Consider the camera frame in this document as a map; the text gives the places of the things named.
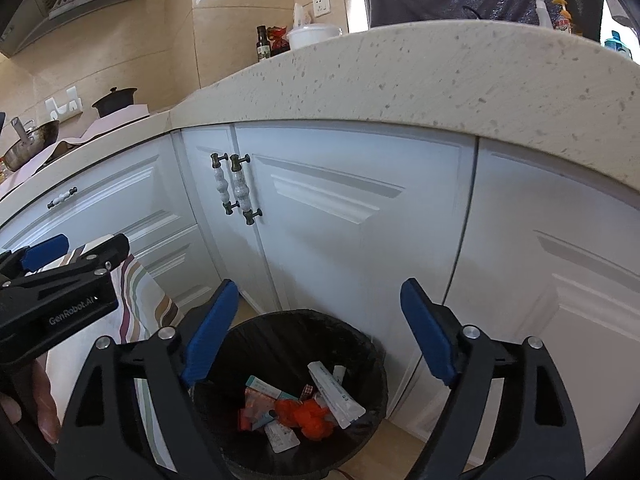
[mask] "blue gripper pad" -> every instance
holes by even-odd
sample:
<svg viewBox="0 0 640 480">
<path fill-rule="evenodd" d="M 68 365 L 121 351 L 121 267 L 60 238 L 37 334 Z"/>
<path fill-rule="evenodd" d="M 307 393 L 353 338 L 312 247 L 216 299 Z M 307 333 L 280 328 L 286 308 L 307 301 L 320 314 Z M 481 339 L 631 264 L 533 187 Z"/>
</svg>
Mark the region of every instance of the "blue gripper pad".
<svg viewBox="0 0 640 480">
<path fill-rule="evenodd" d="M 58 258 L 62 258 L 68 252 L 69 240 L 65 235 L 58 235 L 29 247 L 20 262 L 24 270 L 35 272 L 51 262 L 55 262 Z"/>
<path fill-rule="evenodd" d="M 408 279 L 402 284 L 400 307 L 431 374 L 449 386 L 458 374 L 454 366 L 454 343 L 439 325 L 434 312 L 430 311 L 436 307 L 446 307 L 431 303 L 415 278 Z"/>
<path fill-rule="evenodd" d="M 240 293 L 236 284 L 225 281 L 221 286 L 224 288 L 222 291 L 218 290 L 212 298 L 213 307 L 191 337 L 185 350 L 185 366 L 180 377 L 188 387 L 193 386 L 196 381 L 203 380 L 209 373 L 226 331 L 238 311 Z"/>
</svg>

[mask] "cabinet handle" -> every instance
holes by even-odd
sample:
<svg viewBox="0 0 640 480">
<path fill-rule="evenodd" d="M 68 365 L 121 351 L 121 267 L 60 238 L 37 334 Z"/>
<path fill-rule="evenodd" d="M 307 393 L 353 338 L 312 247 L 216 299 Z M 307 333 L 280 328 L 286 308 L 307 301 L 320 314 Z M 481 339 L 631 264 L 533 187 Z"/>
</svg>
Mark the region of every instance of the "cabinet handle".
<svg viewBox="0 0 640 480">
<path fill-rule="evenodd" d="M 262 211 L 258 208 L 255 212 L 251 205 L 251 198 L 249 197 L 249 186 L 246 184 L 244 178 L 244 171 L 242 170 L 242 162 L 251 162 L 249 155 L 245 155 L 240 158 L 239 155 L 231 155 L 231 183 L 234 187 L 234 196 L 240 204 L 242 210 L 242 216 L 246 220 L 247 225 L 254 225 L 254 218 L 262 216 Z"/>
<path fill-rule="evenodd" d="M 216 179 L 216 189 L 220 193 L 222 199 L 222 207 L 225 208 L 225 213 L 228 215 L 233 214 L 234 208 L 239 207 L 238 201 L 235 204 L 231 203 L 231 197 L 229 196 L 229 183 L 226 181 L 225 173 L 222 170 L 221 160 L 229 160 L 229 156 L 225 153 L 219 155 L 217 153 L 211 153 L 211 167 L 213 168 L 213 175 Z"/>
<path fill-rule="evenodd" d="M 60 203 L 63 203 L 67 198 L 69 198 L 72 195 L 75 195 L 78 192 L 78 188 L 77 187 L 72 187 L 69 191 L 67 191 L 66 193 L 63 193 L 61 195 L 58 195 L 57 197 L 55 197 L 51 202 L 49 202 L 47 204 L 47 209 L 52 209 L 55 206 L 57 206 Z"/>
</svg>

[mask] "cabinet panel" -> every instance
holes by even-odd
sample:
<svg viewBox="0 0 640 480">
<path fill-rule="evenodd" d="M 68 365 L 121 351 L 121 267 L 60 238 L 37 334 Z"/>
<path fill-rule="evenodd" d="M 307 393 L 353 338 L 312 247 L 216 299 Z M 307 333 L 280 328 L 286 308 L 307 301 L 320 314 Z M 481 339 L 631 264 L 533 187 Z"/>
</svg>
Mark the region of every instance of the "cabinet panel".
<svg viewBox="0 0 640 480">
<path fill-rule="evenodd" d="M 640 360 L 640 212 L 612 197 L 615 184 L 610 192 L 594 188 L 598 177 L 586 170 L 550 159 L 550 167 L 534 165 L 529 153 L 496 142 L 480 147 L 447 306 L 494 338 L 544 341 L 591 469 L 640 401 L 640 376 L 630 372 Z M 487 420 L 495 418 L 498 391 Z M 432 423 L 415 425 L 428 434 Z M 476 462 L 491 431 L 486 422 Z"/>
<path fill-rule="evenodd" d="M 211 153 L 235 152 L 229 126 L 205 126 L 182 131 L 184 147 L 195 189 L 189 190 L 196 196 L 203 211 L 204 219 L 198 221 L 205 229 L 208 226 L 213 251 L 220 254 L 216 262 L 224 278 L 232 279 L 238 285 L 244 298 L 259 312 L 273 312 L 280 309 L 273 290 L 271 277 L 266 265 L 257 227 L 248 226 L 242 213 L 234 209 L 226 215 L 211 167 Z M 228 161 L 223 160 L 223 171 L 230 183 Z M 231 184 L 229 193 L 233 199 Z"/>
<path fill-rule="evenodd" d="M 74 187 L 78 192 L 47 208 Z M 194 224 L 171 139 L 164 136 L 55 187 L 2 227 L 0 244 L 15 249 L 64 234 L 73 248 L 122 232 L 137 254 Z"/>
<path fill-rule="evenodd" d="M 338 317 L 386 351 L 390 407 L 420 351 L 399 290 L 442 300 L 466 213 L 473 139 L 357 124 L 237 124 L 254 209 L 284 308 Z"/>
<path fill-rule="evenodd" d="M 197 225 L 136 257 L 183 312 L 205 303 L 222 282 Z"/>
</svg>

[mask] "tile floor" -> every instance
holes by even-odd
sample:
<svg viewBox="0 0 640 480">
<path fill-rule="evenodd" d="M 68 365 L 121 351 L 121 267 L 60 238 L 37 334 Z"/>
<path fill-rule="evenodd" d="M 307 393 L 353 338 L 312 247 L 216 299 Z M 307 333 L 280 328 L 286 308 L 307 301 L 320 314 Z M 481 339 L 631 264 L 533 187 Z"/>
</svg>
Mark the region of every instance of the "tile floor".
<svg viewBox="0 0 640 480">
<path fill-rule="evenodd" d="M 232 326 L 254 316 L 257 316 L 255 310 L 245 300 L 241 300 Z M 362 451 L 340 469 L 353 476 L 355 480 L 402 480 L 420 455 L 423 446 L 421 440 L 388 420 L 383 420 Z M 332 472 L 328 480 L 345 480 L 345 477 Z"/>
</svg>

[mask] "metal bolt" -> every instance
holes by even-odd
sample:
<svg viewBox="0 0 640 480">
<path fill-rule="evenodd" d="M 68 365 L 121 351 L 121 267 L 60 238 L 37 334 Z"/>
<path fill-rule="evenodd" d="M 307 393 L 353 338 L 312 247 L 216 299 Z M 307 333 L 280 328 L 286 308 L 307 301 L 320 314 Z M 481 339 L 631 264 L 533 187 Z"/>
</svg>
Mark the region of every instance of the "metal bolt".
<svg viewBox="0 0 640 480">
<path fill-rule="evenodd" d="M 175 335 L 175 328 L 172 326 L 165 326 L 158 330 L 158 337 L 160 339 L 171 339 Z"/>
<path fill-rule="evenodd" d="M 98 350 L 104 350 L 105 348 L 107 348 L 109 345 L 111 344 L 111 339 L 105 335 L 103 335 L 102 337 L 99 337 L 96 341 L 95 341 L 95 347 Z"/>
<path fill-rule="evenodd" d="M 527 337 L 527 343 L 529 343 L 529 346 L 531 348 L 535 348 L 536 350 L 542 348 L 544 346 L 544 344 L 542 343 L 542 339 L 537 338 L 536 336 L 532 335 L 530 337 Z"/>
<path fill-rule="evenodd" d="M 462 333 L 469 339 L 478 339 L 480 337 L 480 329 L 473 325 L 465 326 L 462 329 Z"/>
</svg>

